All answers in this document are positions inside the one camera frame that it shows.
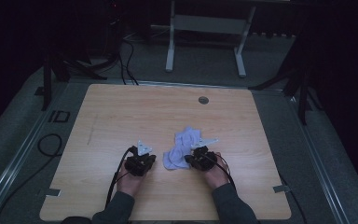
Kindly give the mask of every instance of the gray carpet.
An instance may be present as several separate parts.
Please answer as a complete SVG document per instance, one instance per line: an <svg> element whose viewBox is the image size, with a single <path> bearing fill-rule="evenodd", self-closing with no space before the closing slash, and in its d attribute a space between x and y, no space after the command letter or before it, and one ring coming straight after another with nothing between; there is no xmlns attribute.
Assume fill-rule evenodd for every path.
<svg viewBox="0 0 358 224"><path fill-rule="evenodd" d="M158 36L150 44L134 42L135 51L131 58L130 70L138 80L214 85L246 88L273 77L289 50L293 39L251 36L245 47L243 57L248 76L237 76L237 68L231 48L211 48L204 43L179 43L176 48L175 64L172 73L165 72L167 45L164 36ZM130 46L124 45L123 58L130 55ZM109 77L105 83L119 83L120 73L117 66L101 73ZM34 91L42 85L41 71L32 75L22 90L0 118L0 175L21 147L28 132L40 117L49 117L52 110L70 111L67 123L54 123L45 120L42 129L33 141L31 151L23 164L11 192L23 180L41 167L48 158L36 147L36 141L47 133L58 133L65 144L82 97L90 80L74 75L69 84L54 82L54 90L65 87L63 92L55 91L52 108L41 112L42 98L34 96ZM278 83L273 89L281 89ZM309 146L301 132L288 99L276 91L255 91L255 102L265 127L268 142L277 168L289 187L296 195L304 210L308 223L336 223L330 205L325 198L324 189L310 160ZM323 111L307 112L310 135L318 148L326 172L331 177L350 223L358 223L358 177L351 167L345 150ZM42 148L53 152L58 142L55 138L43 141ZM41 173L19 190L7 203L0 216L0 223L45 223L38 217L44 201L43 193L49 187L59 159L56 158ZM292 217L288 220L270 220L262 223L303 223L292 195L287 194Z"/></svg>

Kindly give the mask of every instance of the hand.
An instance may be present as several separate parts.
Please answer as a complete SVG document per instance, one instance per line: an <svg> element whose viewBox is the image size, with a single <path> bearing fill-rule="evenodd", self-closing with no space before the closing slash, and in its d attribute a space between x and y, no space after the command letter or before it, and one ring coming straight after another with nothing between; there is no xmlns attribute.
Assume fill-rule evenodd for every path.
<svg viewBox="0 0 358 224"><path fill-rule="evenodd" d="M141 188L142 182L144 181L147 173L143 176L134 176L126 170L124 164L126 161L123 161L121 165L120 172L118 172L117 178L120 178L117 182L117 191L129 194L134 197L135 194Z"/></svg>
<svg viewBox="0 0 358 224"><path fill-rule="evenodd" d="M220 157L220 152L216 152L215 154L217 155L217 163L227 170L227 166L223 163L222 158ZM211 170L202 172L202 175L205 177L206 182L211 189L217 189L228 183L227 175L216 165Z"/></svg>

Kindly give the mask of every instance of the gray sleeve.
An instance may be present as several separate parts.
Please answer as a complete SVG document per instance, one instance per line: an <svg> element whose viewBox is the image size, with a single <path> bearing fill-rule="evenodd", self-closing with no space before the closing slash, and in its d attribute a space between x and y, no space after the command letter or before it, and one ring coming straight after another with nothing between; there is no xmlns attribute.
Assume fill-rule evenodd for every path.
<svg viewBox="0 0 358 224"><path fill-rule="evenodd" d="M126 224L134 204L133 197L117 191L107 207L92 217L92 224Z"/></svg>
<svg viewBox="0 0 358 224"><path fill-rule="evenodd" d="M252 208L238 197L231 184L225 184L212 192L214 205L222 224L257 223Z"/></svg>

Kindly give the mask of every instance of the wooden table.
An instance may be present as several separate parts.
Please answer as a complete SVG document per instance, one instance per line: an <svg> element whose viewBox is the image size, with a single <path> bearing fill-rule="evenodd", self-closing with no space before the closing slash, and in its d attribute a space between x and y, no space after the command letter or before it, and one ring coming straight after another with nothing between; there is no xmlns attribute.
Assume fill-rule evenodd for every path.
<svg viewBox="0 0 358 224"><path fill-rule="evenodd" d="M199 103L205 96L209 103ZM291 211L269 149L253 95L247 90L94 84L84 99L40 217L63 220L102 211L119 161L138 140L156 162L136 196L131 220L217 220L211 191L199 171L168 171L162 154L186 126L226 159L239 196L258 219L287 219Z"/></svg>

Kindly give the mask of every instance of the dark background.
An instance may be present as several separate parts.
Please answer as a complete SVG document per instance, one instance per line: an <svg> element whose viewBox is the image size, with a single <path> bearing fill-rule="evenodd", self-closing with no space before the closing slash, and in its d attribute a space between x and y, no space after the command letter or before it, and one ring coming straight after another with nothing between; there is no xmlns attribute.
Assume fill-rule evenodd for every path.
<svg viewBox="0 0 358 224"><path fill-rule="evenodd" d="M292 50L286 61L296 64L298 54L312 61L311 86L358 173L358 0L333 6L327 1L316 5L292 1L298 2L311 6L258 4L251 32L298 35L300 50ZM191 13L225 16L213 4L207 9L183 4L183 10L190 7ZM145 39L148 24L169 24L170 1L132 0L121 6L126 9L126 22ZM42 66L48 46L84 61L101 54L106 37L115 38L106 24L117 14L108 8L104 1L91 0L0 1L0 115L28 76Z"/></svg>

